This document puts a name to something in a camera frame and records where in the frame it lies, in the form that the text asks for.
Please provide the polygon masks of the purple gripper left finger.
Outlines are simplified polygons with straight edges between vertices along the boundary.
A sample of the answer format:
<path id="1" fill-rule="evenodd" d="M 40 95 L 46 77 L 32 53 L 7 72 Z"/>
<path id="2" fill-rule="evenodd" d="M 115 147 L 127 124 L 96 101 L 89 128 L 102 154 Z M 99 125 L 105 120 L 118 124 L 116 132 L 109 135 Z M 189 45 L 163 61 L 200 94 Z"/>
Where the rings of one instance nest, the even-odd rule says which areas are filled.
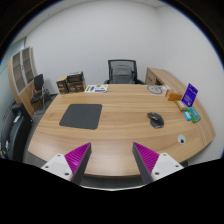
<path id="1" fill-rule="evenodd" d="M 86 143 L 65 155 L 56 154 L 42 169 L 79 185 L 91 153 L 91 143 Z"/>

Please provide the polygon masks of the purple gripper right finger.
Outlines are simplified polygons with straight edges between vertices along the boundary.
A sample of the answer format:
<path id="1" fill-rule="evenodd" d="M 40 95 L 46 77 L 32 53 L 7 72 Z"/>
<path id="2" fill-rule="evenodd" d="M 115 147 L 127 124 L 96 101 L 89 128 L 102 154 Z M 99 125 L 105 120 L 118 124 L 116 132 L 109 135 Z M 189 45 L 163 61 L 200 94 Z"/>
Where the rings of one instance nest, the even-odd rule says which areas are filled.
<path id="1" fill-rule="evenodd" d="M 139 143 L 133 143 L 132 152 L 144 184 L 152 183 L 183 169 L 183 166 L 169 154 L 158 154 Z"/>

